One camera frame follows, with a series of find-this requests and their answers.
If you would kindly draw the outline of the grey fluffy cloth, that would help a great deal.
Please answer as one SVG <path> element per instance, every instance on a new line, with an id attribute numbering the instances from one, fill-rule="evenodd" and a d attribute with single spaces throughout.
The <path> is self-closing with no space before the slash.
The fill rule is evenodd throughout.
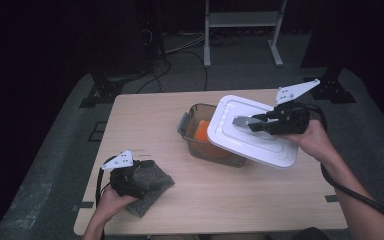
<path id="1" fill-rule="evenodd" d="M 140 167 L 134 172 L 133 179 L 146 188 L 142 199 L 127 206 L 127 209 L 139 218 L 147 213 L 166 190 L 175 185 L 174 180 L 156 163 L 150 167 Z"/>

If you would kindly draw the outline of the grey plastic container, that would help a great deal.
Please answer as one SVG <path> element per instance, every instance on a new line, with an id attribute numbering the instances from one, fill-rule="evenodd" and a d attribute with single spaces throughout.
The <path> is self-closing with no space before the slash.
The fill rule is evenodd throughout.
<path id="1" fill-rule="evenodd" d="M 233 123 L 236 117 L 251 117 L 271 110 L 273 107 L 264 103 L 235 95 L 224 96 L 207 128 L 208 139 L 213 145 L 247 159 L 277 168 L 291 167 L 297 160 L 297 145 Z"/>

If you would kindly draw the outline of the orange plush toy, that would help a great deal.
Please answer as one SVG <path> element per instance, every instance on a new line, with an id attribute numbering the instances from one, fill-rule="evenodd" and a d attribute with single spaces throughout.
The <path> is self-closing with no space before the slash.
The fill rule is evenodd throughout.
<path id="1" fill-rule="evenodd" d="M 214 146 L 210 143 L 207 136 L 207 129 L 210 122 L 207 120 L 200 120 L 194 132 L 193 139 L 195 140 L 194 146 L 200 154 L 208 158 L 225 158 L 230 153 L 224 149 Z"/>

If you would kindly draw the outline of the person's left hand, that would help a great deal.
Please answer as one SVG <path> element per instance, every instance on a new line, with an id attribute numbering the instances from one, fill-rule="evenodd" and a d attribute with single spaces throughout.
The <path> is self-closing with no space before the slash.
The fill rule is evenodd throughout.
<path id="1" fill-rule="evenodd" d="M 96 207 L 94 217 L 102 222 L 108 222 L 121 209 L 135 201 L 137 198 L 129 195 L 120 196 L 111 187 L 106 187 Z"/>

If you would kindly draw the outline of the black stand base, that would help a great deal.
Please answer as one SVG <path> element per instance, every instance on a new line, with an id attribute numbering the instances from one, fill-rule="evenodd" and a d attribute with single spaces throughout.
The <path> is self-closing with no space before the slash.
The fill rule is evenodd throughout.
<path id="1" fill-rule="evenodd" d="M 328 67 L 319 78 L 320 84 L 311 91 L 312 97 L 315 100 L 329 100 L 333 104 L 355 103 L 352 94 L 339 82 L 341 72 L 341 67 Z"/>
<path id="2" fill-rule="evenodd" d="M 98 81 L 93 84 L 88 95 L 82 99 L 80 108 L 93 108 L 97 104 L 112 104 L 122 93 L 124 84 L 119 81 Z"/>

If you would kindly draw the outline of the white metal stand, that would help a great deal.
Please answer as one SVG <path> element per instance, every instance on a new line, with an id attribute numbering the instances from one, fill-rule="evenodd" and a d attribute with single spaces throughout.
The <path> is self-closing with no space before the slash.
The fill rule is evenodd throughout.
<path id="1" fill-rule="evenodd" d="M 203 66 L 211 66 L 210 30 L 216 28 L 248 28 L 248 27 L 273 27 L 274 33 L 268 40 L 268 47 L 271 51 L 274 63 L 277 67 L 284 65 L 277 49 L 277 41 L 280 34 L 288 0 L 281 0 L 277 11 L 260 12 L 227 12 L 214 13 L 210 11 L 209 0 L 205 1 L 204 21 L 204 47 Z"/>

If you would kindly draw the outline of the grey transparent storage box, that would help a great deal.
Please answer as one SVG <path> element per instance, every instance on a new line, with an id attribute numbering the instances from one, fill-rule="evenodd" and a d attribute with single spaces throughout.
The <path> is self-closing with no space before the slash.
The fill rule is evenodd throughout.
<path id="1" fill-rule="evenodd" d="M 216 107 L 210 104 L 198 103 L 182 115 L 177 126 L 177 132 L 186 141 L 189 153 L 196 158 L 213 163 L 242 167 L 247 159 L 213 145 L 207 129 L 215 113 Z"/>

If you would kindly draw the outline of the person's right hand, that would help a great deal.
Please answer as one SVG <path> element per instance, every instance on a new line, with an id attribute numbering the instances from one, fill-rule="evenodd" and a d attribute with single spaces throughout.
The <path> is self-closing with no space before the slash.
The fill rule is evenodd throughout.
<path id="1" fill-rule="evenodd" d="M 332 162 L 338 156 L 319 120 L 310 120 L 302 134 L 283 134 L 280 138 L 298 145 L 305 153 L 321 163 Z"/>

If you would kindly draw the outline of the dark equipment rack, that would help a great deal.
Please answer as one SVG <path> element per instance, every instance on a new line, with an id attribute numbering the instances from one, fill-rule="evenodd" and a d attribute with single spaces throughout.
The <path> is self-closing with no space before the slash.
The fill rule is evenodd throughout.
<path id="1" fill-rule="evenodd" d="M 160 0 L 136 0 L 137 16 L 142 34 L 142 44 L 150 59 L 167 63 L 162 31 Z"/>

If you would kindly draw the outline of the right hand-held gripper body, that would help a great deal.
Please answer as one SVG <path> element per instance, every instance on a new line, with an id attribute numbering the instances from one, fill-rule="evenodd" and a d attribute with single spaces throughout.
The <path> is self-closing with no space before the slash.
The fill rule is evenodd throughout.
<path id="1" fill-rule="evenodd" d="M 266 113 L 268 122 L 266 130 L 271 135 L 302 134 L 306 131 L 310 112 L 320 112 L 320 109 L 312 104 L 296 102 L 301 95 L 309 92 L 320 84 L 319 79 L 280 87 L 275 99 L 276 106 Z"/>

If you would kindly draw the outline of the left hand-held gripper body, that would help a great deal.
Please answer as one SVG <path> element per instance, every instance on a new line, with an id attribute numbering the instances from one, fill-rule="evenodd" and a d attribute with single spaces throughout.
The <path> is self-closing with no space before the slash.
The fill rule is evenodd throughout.
<path id="1" fill-rule="evenodd" d="M 120 196 L 129 195 L 143 199 L 147 187 L 134 179 L 134 174 L 140 166 L 141 162 L 133 159 L 132 151 L 125 150 L 106 160 L 101 169 L 110 171 L 111 188 Z"/>

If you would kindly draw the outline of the black floor tape square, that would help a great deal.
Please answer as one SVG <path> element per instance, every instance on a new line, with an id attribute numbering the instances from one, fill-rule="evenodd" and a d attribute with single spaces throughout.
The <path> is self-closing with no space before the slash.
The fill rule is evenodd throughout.
<path id="1" fill-rule="evenodd" d="M 96 122 L 92 132 L 89 135 L 89 142 L 101 142 L 105 133 L 107 123 L 106 122 Z"/>

